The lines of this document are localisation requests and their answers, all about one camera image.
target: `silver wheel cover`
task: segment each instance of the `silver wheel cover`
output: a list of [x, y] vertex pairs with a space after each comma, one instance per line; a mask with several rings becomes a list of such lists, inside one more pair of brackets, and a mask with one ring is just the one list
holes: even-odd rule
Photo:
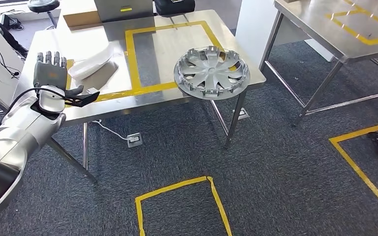
[[249, 67], [235, 51], [216, 46], [190, 49], [176, 63], [175, 81], [189, 95], [207, 100], [237, 96], [250, 82]]

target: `cardboard box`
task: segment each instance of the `cardboard box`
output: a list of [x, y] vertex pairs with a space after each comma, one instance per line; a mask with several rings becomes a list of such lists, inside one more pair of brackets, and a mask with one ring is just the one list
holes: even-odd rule
[[94, 0], [63, 0], [61, 15], [69, 28], [101, 23]]

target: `robot finger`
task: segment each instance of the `robot finger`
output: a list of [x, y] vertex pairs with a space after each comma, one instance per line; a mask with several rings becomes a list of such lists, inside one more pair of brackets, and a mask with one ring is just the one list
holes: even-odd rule
[[51, 52], [47, 51], [46, 53], [46, 63], [51, 63]]
[[67, 66], [67, 60], [66, 60], [65, 57], [62, 57], [62, 63], [61, 63], [60, 66], [63, 67], [63, 68], [66, 68], [66, 66]]
[[44, 60], [43, 53], [38, 53], [37, 61], [43, 62], [43, 60]]
[[54, 54], [54, 63], [53, 63], [54, 66], [59, 66], [60, 65], [60, 53], [59, 52], [56, 52]]

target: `black bag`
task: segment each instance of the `black bag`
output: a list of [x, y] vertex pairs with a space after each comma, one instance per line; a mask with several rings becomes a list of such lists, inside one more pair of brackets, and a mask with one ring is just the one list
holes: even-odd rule
[[195, 0], [154, 0], [159, 15], [193, 12]]

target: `white cable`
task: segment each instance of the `white cable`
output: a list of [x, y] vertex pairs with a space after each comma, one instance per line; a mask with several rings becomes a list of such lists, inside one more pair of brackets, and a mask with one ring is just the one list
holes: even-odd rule
[[92, 122], [93, 122], [93, 123], [98, 123], [102, 128], [104, 128], [104, 129], [108, 130], [109, 132], [115, 134], [116, 136], [120, 137], [121, 139], [123, 139], [123, 140], [125, 140], [125, 141], [128, 141], [128, 139], [123, 138], [123, 137], [122, 137], [121, 135], [119, 135], [118, 133], [115, 133], [114, 131], [110, 130], [109, 128], [103, 126], [103, 125], [101, 124], [102, 120], [99, 119], [99, 120], [94, 120], [94, 121], [92, 121]]

